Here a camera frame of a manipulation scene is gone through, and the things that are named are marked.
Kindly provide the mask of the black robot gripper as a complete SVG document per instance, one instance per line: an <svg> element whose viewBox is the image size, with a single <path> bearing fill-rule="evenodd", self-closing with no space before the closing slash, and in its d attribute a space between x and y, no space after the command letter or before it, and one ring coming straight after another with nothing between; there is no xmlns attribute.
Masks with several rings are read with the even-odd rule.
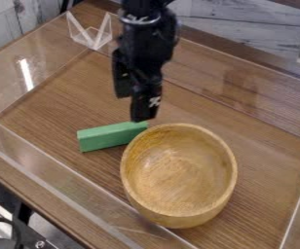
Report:
<svg viewBox="0 0 300 249"><path fill-rule="evenodd" d="M160 110L163 67L177 44L177 17L168 7L147 17L121 10L120 22L124 31L113 52L115 89L117 98L132 98L131 119L140 123L155 119Z"/></svg>

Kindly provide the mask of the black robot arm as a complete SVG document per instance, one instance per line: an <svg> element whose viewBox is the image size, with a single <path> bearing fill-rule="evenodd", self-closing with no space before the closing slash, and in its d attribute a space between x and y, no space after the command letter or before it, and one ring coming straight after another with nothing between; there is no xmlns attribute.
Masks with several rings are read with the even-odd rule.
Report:
<svg viewBox="0 0 300 249"><path fill-rule="evenodd" d="M179 22L169 5L175 0L123 0L123 33L113 51L117 98L131 98L131 120L157 117L163 100L163 67L179 43Z"/></svg>

